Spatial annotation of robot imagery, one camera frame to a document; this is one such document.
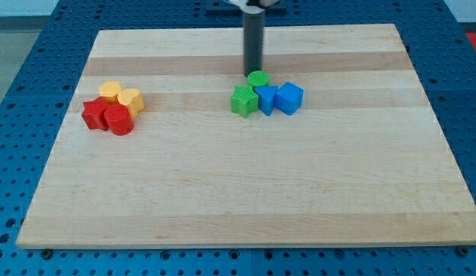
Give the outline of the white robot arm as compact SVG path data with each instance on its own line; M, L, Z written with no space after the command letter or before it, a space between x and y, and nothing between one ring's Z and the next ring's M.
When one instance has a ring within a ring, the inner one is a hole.
M259 8L269 8L279 2L279 0L224 0L224 2L243 8L245 6L254 6Z

